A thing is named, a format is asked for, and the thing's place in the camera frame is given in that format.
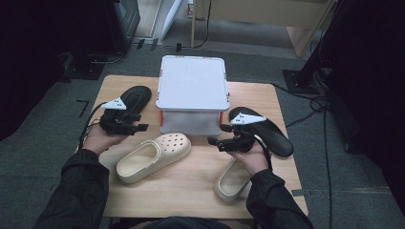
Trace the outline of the black slipper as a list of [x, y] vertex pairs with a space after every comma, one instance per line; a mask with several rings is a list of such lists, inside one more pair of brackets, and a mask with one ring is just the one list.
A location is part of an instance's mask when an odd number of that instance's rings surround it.
[[257, 135], [276, 156], [289, 157], [294, 148], [288, 138], [271, 120], [247, 107], [237, 107], [228, 114], [236, 130]]
[[126, 105], [126, 110], [119, 111], [118, 118], [122, 119], [127, 115], [139, 115], [150, 101], [151, 96], [152, 92], [146, 86], [135, 86], [128, 89], [120, 97]]

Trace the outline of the cream clog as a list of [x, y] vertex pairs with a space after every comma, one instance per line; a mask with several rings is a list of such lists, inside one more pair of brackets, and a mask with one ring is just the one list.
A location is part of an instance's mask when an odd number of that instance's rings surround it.
[[232, 158], [217, 178], [214, 192], [224, 202], [235, 201], [250, 182], [250, 173], [244, 164]]
[[188, 137], [180, 133], [165, 134], [153, 140], [145, 140], [117, 163], [117, 176], [127, 184], [138, 182], [187, 157], [191, 148]]

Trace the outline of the black stand base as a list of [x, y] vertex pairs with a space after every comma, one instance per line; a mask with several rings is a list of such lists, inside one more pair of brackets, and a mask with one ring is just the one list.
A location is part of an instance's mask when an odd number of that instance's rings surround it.
[[63, 82], [70, 82], [72, 79], [98, 80], [104, 68], [104, 65], [97, 61], [79, 63], [69, 52], [60, 54], [58, 58], [64, 68], [60, 78]]

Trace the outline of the white board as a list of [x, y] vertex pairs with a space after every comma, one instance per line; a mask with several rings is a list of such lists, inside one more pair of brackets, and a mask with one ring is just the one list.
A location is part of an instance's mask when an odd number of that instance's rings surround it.
[[166, 15], [164, 24], [163, 24], [163, 28], [162, 28], [162, 34], [160, 39], [163, 40], [166, 36], [166, 34], [169, 32], [174, 19], [176, 17], [176, 14], [181, 6], [182, 0], [175, 0], [172, 7], [170, 8], [169, 12]]

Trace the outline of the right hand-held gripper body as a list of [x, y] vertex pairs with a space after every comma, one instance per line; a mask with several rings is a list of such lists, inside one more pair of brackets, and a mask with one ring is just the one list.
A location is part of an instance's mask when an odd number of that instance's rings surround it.
[[254, 124], [265, 120], [266, 119], [260, 115], [238, 113], [229, 124], [233, 128], [231, 133], [233, 133], [234, 136], [230, 139], [221, 139], [221, 144], [218, 146], [219, 151], [239, 151], [246, 153], [252, 148], [255, 141], [257, 141], [262, 148], [266, 150], [266, 145], [260, 137], [252, 134], [249, 131], [242, 130], [242, 127], [248, 124]]

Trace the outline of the black cabinet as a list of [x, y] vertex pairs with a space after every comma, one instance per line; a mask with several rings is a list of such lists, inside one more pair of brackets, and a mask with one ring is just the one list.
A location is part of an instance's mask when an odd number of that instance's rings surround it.
[[104, 0], [114, 51], [127, 53], [139, 25], [138, 0]]

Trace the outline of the light wooden desk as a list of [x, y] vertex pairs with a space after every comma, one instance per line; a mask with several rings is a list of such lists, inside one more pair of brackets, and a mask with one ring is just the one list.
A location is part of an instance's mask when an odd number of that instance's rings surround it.
[[336, 0], [193, 0], [191, 46], [195, 47], [196, 19], [284, 26], [297, 57], [330, 14]]

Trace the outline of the person's left hand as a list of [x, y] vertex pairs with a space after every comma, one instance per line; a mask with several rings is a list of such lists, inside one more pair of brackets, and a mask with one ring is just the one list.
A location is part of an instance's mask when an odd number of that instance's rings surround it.
[[111, 146], [118, 145], [127, 135], [108, 135], [98, 124], [94, 125], [83, 142], [82, 148], [92, 151], [97, 156], [107, 151]]

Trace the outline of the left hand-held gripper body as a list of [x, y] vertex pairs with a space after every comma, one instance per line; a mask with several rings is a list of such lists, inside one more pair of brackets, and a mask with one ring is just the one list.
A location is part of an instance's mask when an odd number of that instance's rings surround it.
[[126, 105], [123, 103], [120, 97], [115, 98], [101, 107], [104, 109], [104, 114], [102, 115], [99, 125], [108, 135], [134, 135], [135, 133], [130, 133], [130, 125], [135, 125], [135, 122], [128, 122], [125, 117], [122, 119], [118, 118], [119, 111], [125, 111]]

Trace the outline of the black metal stand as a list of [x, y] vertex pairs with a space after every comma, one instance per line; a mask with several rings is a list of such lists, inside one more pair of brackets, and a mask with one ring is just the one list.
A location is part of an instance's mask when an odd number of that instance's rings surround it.
[[339, 23], [346, 0], [326, 0], [310, 29], [287, 27], [288, 36], [298, 57], [308, 60], [300, 71], [283, 70], [288, 91], [295, 94], [318, 94], [319, 86], [314, 74], [330, 65], [322, 54], [322, 46], [332, 38], [332, 33]]

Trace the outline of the person's right hand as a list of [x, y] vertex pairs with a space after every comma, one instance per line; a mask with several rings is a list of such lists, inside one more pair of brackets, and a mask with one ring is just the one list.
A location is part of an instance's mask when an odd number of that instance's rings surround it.
[[228, 154], [239, 160], [252, 176], [269, 168], [264, 150], [258, 142], [254, 142], [246, 153], [233, 151]]

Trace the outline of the white shoe rack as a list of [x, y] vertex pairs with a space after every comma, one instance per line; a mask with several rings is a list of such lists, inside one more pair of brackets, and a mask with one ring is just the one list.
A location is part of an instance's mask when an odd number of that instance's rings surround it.
[[156, 106], [164, 134], [215, 136], [229, 108], [224, 61], [166, 55], [161, 60]]

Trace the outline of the person's dark trousers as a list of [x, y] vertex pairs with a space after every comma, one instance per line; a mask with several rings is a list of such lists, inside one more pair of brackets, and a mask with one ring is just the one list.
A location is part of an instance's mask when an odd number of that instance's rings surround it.
[[109, 229], [252, 229], [252, 226], [237, 220], [169, 217], [143, 222], [123, 219]]

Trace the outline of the dark curtain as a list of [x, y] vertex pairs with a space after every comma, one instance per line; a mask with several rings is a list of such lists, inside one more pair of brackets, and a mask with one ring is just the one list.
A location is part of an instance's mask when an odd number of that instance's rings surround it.
[[359, 127], [355, 147], [382, 169], [405, 216], [405, 0], [339, 0], [320, 51], [328, 87]]
[[90, 62], [102, 0], [0, 0], [0, 141], [12, 135], [64, 68]]

